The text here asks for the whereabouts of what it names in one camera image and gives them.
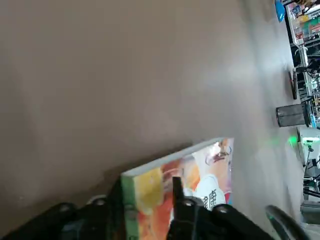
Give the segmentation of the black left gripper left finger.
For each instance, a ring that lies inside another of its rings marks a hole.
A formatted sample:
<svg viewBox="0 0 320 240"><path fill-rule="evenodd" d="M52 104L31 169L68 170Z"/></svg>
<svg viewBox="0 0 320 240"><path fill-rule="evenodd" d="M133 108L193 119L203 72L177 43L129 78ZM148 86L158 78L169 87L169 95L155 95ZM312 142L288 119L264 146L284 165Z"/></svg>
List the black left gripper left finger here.
<svg viewBox="0 0 320 240"><path fill-rule="evenodd" d="M2 236L3 240L124 240L123 191L118 179L108 194L82 207L61 202Z"/></svg>

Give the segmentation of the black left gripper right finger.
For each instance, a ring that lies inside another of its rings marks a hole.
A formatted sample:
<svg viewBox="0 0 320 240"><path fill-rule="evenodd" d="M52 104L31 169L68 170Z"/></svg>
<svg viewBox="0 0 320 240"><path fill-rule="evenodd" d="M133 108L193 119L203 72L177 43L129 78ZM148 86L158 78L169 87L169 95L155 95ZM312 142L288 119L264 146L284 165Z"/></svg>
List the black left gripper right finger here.
<svg viewBox="0 0 320 240"><path fill-rule="evenodd" d="M212 210L200 198L185 196L180 177L172 178L173 220L167 240L271 240L272 237L229 204Z"/></svg>

